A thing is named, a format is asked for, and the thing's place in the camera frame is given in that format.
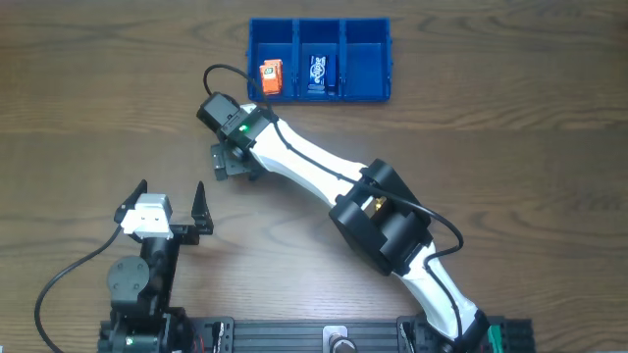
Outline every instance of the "orange tic tac box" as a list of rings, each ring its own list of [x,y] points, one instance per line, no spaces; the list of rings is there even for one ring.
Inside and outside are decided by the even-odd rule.
[[[279,94],[283,88],[282,61],[266,60],[264,65],[259,67],[259,74],[262,77],[262,89],[265,94]]]

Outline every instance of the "wooden surface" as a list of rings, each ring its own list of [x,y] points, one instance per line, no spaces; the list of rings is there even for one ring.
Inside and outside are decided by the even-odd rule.
[[[628,350],[628,5],[567,1],[58,0],[0,3],[0,345],[45,352],[41,287],[98,247],[137,183],[216,235],[182,250],[173,305],[237,319],[420,310],[366,268],[314,196],[282,177],[217,182],[195,118],[203,70],[245,66],[250,17],[390,17],[388,104],[276,111],[346,159],[382,158],[465,233],[444,259],[490,315],[532,318],[538,349]],[[245,101],[244,82],[214,89]],[[451,236],[435,227],[439,246]],[[93,352],[127,237],[61,280],[43,321]]]

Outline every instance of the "blue plastic bin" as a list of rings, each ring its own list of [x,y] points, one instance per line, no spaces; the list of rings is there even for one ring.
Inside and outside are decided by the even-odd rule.
[[[248,74],[261,84],[259,67],[265,60],[282,59],[281,94],[269,100],[387,101],[391,97],[391,22],[389,19],[251,19]],[[327,55],[328,87],[311,91],[310,55]],[[248,97],[261,95],[248,85]]]

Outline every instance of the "cable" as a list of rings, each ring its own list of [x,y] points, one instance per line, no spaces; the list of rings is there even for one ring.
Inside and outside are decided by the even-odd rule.
[[[215,64],[210,66],[209,68],[207,68],[207,70],[205,70],[205,73],[203,75],[203,85],[205,86],[205,91],[207,91],[207,94],[209,94],[210,96],[212,95],[211,90],[209,89],[209,85],[207,84],[207,76],[209,75],[209,73],[214,70],[214,69],[226,69],[229,70],[231,72],[234,72],[242,77],[244,77],[249,83],[251,83],[253,85],[253,87],[255,87],[255,89],[259,92],[259,94],[261,94],[262,96],[262,101],[264,102],[264,104],[266,105],[266,109],[269,111],[270,115],[271,115],[271,123],[273,124],[273,127],[275,128],[275,132],[277,133],[277,136],[279,137],[279,139],[282,141],[282,143],[286,146],[286,148],[293,152],[294,154],[296,154],[297,156],[299,156],[300,158],[304,159],[305,161],[309,162],[310,164],[314,165],[315,167],[323,170],[324,172],[337,177],[340,180],[344,180],[346,182],[349,182],[351,184],[353,184],[354,186],[369,192],[370,194],[372,194],[373,196],[376,197],[386,197],[387,199],[393,200],[395,202],[401,203],[407,207],[410,207],[414,210],[420,211],[421,213],[428,215],[429,217],[439,221],[440,223],[442,223],[445,227],[447,227],[452,233],[453,235],[455,235],[456,239],[458,240],[458,244],[454,245],[448,249],[442,250],[442,251],[438,251],[432,255],[429,255],[425,258],[425,260],[423,261],[423,267],[425,268],[425,271],[430,274],[430,276],[434,279],[434,281],[441,287],[441,289],[443,290],[443,292],[445,293],[446,297],[449,299],[449,301],[451,302],[451,308],[453,309],[453,313],[455,314],[455,319],[456,319],[456,324],[457,324],[457,328],[458,328],[458,337],[462,336],[462,321],[460,319],[460,311],[458,309],[457,304],[455,303],[455,300],[453,299],[453,296],[451,295],[451,293],[449,292],[449,290],[447,289],[447,287],[445,286],[445,284],[434,274],[434,272],[432,271],[432,269],[430,268],[430,265],[428,264],[431,260],[434,260],[436,258],[440,258],[442,256],[445,255],[449,255],[449,254],[453,254],[454,252],[460,250],[462,248],[462,246],[464,245],[464,239],[462,237],[462,233],[460,232],[460,230],[458,230],[458,228],[452,223],[450,222],[448,219],[446,219],[445,217],[439,215],[438,213],[430,210],[427,207],[421,206],[419,204],[416,204],[414,202],[408,201],[400,196],[397,196],[393,193],[381,190],[377,187],[374,187],[372,185],[366,184],[366,183],[362,183],[359,182],[357,180],[354,180],[350,177],[347,176],[343,176],[340,173],[337,173],[325,166],[323,166],[322,164],[318,163],[317,161],[311,159],[310,157],[306,156],[305,154],[301,153],[300,151],[296,150],[294,147],[292,147],[292,145],[286,141],[286,139],[284,138],[284,135],[282,134],[281,130],[279,129],[279,125],[277,124],[279,118],[275,115],[275,112],[273,112],[273,107],[271,105],[271,103],[268,101],[268,97],[266,96],[266,94],[264,93],[264,90],[259,86],[259,84],[255,81],[255,79],[253,79],[253,77],[249,76],[247,73],[243,72],[242,70],[235,68],[231,65],[227,65],[227,64]]]
[[[78,266],[86,263],[87,261],[91,260],[94,256],[100,254],[106,248],[108,248],[109,245],[111,245],[111,243],[114,242],[114,240],[116,240],[116,237],[120,233],[121,229],[122,228],[120,226],[116,227],[116,230],[111,235],[109,240],[107,240],[107,242],[102,244],[101,247],[99,247],[98,249],[94,250],[93,252],[87,254],[85,257],[83,257],[80,260],[74,262],[73,264],[69,265],[62,272],[60,272],[59,274],[55,275],[52,279],[50,279],[50,281],[43,287],[43,289],[41,289],[41,293],[39,293],[39,296],[37,297],[37,301],[35,302],[35,313],[34,313],[35,314],[35,325],[37,326],[37,331],[39,332],[39,335],[41,336],[43,341],[46,342],[48,347],[50,347],[50,349],[53,352],[55,352],[55,353],[63,353],[63,351],[61,349],[59,349],[59,347],[57,347],[52,342],[50,337],[48,337],[48,334],[46,334],[46,331],[43,329],[43,325],[41,324],[40,312],[41,312],[41,303],[43,302],[43,298],[46,296],[46,293],[48,293],[48,290],[50,290],[50,288],[52,288],[52,286],[55,285],[55,283],[59,279],[61,279],[61,277],[67,275],[71,270],[73,270],[73,269],[77,268]]]

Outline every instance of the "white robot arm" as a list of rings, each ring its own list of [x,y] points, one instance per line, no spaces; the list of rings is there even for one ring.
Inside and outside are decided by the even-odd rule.
[[[239,107],[215,93],[201,105],[197,117],[218,134],[234,156],[288,177],[326,202],[330,217],[349,244],[357,245],[354,247],[365,252],[385,275],[394,273],[401,278],[435,331],[450,340],[457,351],[475,348],[489,327],[488,321],[458,290],[438,258],[429,262],[432,273],[426,271],[425,259],[435,253],[427,231],[429,217],[392,200],[386,200],[369,216],[365,210],[373,203],[373,195],[323,171],[293,150],[345,177],[377,185],[418,204],[396,172],[380,160],[367,167],[339,158],[296,134],[281,119],[272,122],[268,115],[254,104]]]

